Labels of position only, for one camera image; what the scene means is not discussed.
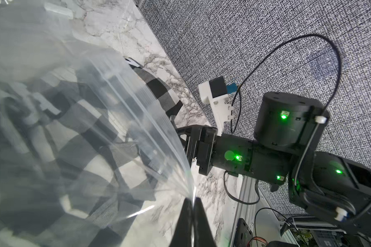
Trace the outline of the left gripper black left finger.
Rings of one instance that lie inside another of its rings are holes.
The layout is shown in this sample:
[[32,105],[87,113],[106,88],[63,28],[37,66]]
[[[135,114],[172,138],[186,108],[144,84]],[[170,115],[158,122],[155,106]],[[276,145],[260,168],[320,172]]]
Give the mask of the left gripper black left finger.
[[169,247],[190,247],[193,226],[192,202],[185,198]]

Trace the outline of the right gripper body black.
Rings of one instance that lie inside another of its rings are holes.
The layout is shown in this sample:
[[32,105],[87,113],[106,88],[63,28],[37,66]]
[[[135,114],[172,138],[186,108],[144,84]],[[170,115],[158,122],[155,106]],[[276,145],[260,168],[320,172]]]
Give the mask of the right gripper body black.
[[222,134],[216,128],[191,125],[176,129],[187,159],[196,160],[198,172],[207,176],[212,167],[270,184],[283,185],[289,172],[290,154],[269,149],[257,141]]

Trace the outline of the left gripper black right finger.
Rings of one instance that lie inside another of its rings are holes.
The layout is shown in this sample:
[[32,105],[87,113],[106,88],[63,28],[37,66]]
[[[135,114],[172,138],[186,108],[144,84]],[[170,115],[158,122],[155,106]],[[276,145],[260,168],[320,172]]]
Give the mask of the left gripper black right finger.
[[212,236],[209,222],[200,198],[195,198],[194,211],[194,246],[195,247],[216,247]]

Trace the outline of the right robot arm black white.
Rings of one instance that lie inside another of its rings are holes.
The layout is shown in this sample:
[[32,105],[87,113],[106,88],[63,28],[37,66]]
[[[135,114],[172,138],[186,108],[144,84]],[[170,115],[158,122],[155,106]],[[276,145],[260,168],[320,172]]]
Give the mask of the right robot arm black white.
[[253,140],[219,134],[213,127],[178,128],[183,146],[199,172],[212,167],[233,176],[243,175],[288,185],[289,201],[308,214],[350,234],[371,238],[371,169],[346,158],[316,151],[329,119],[316,99],[268,92],[262,99]]

